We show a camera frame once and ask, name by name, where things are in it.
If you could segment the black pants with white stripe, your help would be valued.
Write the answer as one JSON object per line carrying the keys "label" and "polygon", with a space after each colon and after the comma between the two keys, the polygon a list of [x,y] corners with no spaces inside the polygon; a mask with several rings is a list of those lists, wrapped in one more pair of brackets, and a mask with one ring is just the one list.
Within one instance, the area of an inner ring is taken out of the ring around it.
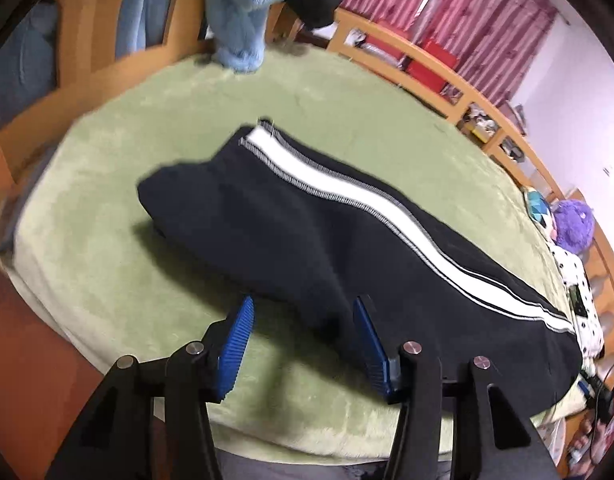
{"label": "black pants with white stripe", "polygon": [[573,324],[544,295],[396,188],[270,122],[241,127],[205,162],[157,168],[136,190],[165,240],[293,307],[351,365],[365,370],[353,302],[368,295],[388,353],[418,341],[449,382],[486,356],[525,416],[576,382]]}

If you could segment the green fleece bed blanket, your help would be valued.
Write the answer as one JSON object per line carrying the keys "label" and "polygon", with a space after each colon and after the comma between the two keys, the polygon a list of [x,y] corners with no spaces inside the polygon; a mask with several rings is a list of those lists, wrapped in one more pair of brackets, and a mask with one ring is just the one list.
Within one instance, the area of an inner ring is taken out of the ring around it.
{"label": "green fleece bed blanket", "polygon": [[[124,354],[168,356],[242,296],[154,232],[136,186],[170,162],[208,159],[261,117],[398,188],[554,307],[569,307],[557,263],[508,174],[394,84],[311,47],[271,49],[252,74],[189,58],[79,119],[17,225],[8,276],[101,372]],[[260,300],[255,316],[235,388],[209,409],[219,448],[325,466],[385,457],[396,408],[288,307]]]}

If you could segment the black phone on pillow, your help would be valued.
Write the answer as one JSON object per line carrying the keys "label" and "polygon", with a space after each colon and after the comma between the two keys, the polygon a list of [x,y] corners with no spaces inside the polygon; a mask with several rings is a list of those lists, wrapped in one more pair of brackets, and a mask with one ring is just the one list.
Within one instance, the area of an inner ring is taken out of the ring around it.
{"label": "black phone on pillow", "polygon": [[573,313],[580,318],[588,318],[588,310],[585,306],[580,288],[577,285],[569,287],[569,298]]}

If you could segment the white black-dotted pillow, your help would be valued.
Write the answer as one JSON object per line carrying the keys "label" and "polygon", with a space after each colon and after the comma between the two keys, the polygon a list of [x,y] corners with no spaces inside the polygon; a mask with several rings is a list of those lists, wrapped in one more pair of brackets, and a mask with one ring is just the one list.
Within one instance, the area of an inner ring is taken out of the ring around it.
{"label": "white black-dotted pillow", "polygon": [[584,264],[577,255],[558,245],[552,245],[550,252],[554,256],[568,294],[575,333],[583,358],[593,360],[604,348],[604,335]]}

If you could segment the teal geometric cushion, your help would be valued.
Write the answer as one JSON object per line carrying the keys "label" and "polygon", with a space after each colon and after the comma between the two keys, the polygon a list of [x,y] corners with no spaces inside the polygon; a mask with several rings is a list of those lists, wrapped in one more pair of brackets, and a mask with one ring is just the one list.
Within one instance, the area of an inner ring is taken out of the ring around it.
{"label": "teal geometric cushion", "polygon": [[524,186],[522,192],[528,217],[530,217],[542,234],[551,238],[552,234],[556,232],[556,225],[554,224],[551,208],[545,197],[530,186]]}

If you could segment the purple plush toy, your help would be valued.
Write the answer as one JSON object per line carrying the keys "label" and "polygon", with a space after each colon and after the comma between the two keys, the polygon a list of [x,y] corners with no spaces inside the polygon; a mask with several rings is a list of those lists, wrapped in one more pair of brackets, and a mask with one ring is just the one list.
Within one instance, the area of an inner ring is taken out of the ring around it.
{"label": "purple plush toy", "polygon": [[595,233],[595,218],[582,200],[560,200],[552,211],[557,228],[557,245],[579,255],[592,244]]}

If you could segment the blue padded chair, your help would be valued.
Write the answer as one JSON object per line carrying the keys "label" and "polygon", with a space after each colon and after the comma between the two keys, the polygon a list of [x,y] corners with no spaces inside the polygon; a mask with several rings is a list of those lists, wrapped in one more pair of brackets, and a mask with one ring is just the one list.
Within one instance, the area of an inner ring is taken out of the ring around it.
{"label": "blue padded chair", "polygon": [[121,1],[116,27],[116,60],[163,43],[170,1]]}

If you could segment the red striped curtain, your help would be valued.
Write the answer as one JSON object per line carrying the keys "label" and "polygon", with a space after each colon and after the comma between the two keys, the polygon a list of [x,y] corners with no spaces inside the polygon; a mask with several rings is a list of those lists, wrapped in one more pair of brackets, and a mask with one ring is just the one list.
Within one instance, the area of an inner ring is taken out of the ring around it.
{"label": "red striped curtain", "polygon": [[549,0],[343,0],[344,9],[452,55],[490,102],[511,99],[558,15]]}

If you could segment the light blue fleece blanket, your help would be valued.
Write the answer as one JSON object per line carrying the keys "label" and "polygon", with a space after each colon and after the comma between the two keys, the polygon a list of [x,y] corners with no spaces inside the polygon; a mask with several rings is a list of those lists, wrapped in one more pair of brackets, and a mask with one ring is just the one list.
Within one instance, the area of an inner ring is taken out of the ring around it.
{"label": "light blue fleece blanket", "polygon": [[205,0],[215,39],[215,61],[237,73],[252,73],[264,63],[269,8],[284,0]]}

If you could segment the wooden bed frame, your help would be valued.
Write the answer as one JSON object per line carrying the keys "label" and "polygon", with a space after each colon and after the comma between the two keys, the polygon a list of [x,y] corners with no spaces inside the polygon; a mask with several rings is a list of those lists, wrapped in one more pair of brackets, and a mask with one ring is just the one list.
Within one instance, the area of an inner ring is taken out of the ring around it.
{"label": "wooden bed frame", "polygon": [[[24,0],[33,4],[39,0]],[[568,294],[554,260],[526,257],[518,230],[524,186],[564,192],[520,126],[439,58],[366,18],[338,10],[325,48],[295,42],[297,16],[271,10],[271,46],[251,76],[206,63],[192,40],[203,0],[171,0],[162,44],[116,60],[122,0],[50,0],[57,6],[57,86],[0,126],[0,230],[52,143],[86,116],[113,110],[98,132],[114,174],[204,159],[256,114],[295,133],[323,129],[323,147],[397,185],[432,214],[492,250],[557,307]],[[496,249],[497,240],[511,242]]]}

